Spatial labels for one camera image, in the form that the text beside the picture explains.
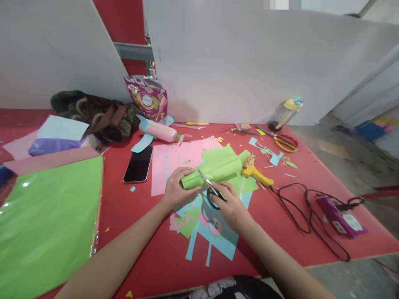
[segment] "scissors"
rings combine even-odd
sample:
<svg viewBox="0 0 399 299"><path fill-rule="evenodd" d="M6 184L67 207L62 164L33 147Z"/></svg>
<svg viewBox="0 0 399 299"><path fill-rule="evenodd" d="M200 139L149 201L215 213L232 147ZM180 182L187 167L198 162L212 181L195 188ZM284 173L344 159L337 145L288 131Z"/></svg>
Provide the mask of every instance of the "scissors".
<svg viewBox="0 0 399 299"><path fill-rule="evenodd" d="M205 182L208 184L208 191L207 191L207 198L209 201L209 204L215 209L215 210L220 210L220 208L214 204L214 202L211 199L211 194L219 197L220 199L223 199L224 201L226 201L223 197L223 195L217 191L215 188L213 188L212 183L210 182L210 180L208 180L208 178L202 173L202 171L200 169L198 169L199 173L201 174L202 178L205 180Z"/></svg>
<svg viewBox="0 0 399 299"><path fill-rule="evenodd" d="M273 137L273 139L275 140L277 146L279 148L281 148L283 151L286 152L290 152L290 153L294 153L297 150L298 147L298 141L296 141L294 138L292 138L291 136L288 135L283 135L283 134L276 134L276 133L272 133L264 128L262 128L259 125L256 125L259 129L261 129L262 131L264 131L266 134L270 135L271 137Z"/></svg>

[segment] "green paper sheet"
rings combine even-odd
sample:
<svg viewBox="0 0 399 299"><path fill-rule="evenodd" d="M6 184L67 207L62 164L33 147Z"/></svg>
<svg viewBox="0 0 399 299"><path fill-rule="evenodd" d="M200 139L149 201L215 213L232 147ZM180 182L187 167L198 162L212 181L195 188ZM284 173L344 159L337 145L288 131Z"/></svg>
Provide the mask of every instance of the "green paper sheet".
<svg viewBox="0 0 399 299"><path fill-rule="evenodd" d="M17 178L0 209L1 298L34 298L91 256L102 157Z"/></svg>
<svg viewBox="0 0 399 299"><path fill-rule="evenodd" d="M245 158L249 154L250 152L245 150L237 156L230 146L214 148L202 153L205 163L197 168L199 168L210 181L215 181L217 183L227 181L231 183L239 194L242 179L241 169ZM185 176L181 180L181 185L184 189L189 190L198 186L205 187L206 183L200 172L196 170ZM253 178L244 178L243 195L257 190L258 188Z"/></svg>

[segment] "purple plastic bag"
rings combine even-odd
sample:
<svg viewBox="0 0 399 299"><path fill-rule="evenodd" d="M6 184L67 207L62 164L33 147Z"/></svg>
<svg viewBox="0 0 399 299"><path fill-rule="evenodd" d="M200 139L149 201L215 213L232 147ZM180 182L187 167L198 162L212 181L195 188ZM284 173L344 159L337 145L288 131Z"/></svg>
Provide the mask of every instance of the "purple plastic bag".
<svg viewBox="0 0 399 299"><path fill-rule="evenodd" d="M28 150L32 156L62 152L81 146L81 141L54 138L37 138Z"/></svg>

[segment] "black scissors handle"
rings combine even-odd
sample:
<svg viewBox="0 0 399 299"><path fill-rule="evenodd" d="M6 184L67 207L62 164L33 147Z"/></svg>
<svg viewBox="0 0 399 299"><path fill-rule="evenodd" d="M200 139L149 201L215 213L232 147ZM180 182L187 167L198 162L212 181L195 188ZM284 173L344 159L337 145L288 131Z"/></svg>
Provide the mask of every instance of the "black scissors handle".
<svg viewBox="0 0 399 299"><path fill-rule="evenodd" d="M219 197L220 199L222 199L222 200L224 200L224 201L226 201L226 200L224 199L223 195L222 195L219 191L217 191L216 189L212 188L211 186L208 188L208 191L207 191L207 198L208 198L209 204L210 204L215 210L220 210L220 208L219 208L217 205L215 205L214 202L212 201L212 199L211 199L211 194L213 194L213 195Z"/></svg>

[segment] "yellow pencil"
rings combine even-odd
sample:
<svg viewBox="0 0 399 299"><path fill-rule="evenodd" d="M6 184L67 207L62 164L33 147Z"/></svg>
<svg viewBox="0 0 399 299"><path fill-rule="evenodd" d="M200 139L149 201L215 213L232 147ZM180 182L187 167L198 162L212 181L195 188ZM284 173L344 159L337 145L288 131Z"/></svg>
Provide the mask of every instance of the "yellow pencil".
<svg viewBox="0 0 399 299"><path fill-rule="evenodd" d="M186 125L209 125L209 123L186 123Z"/></svg>

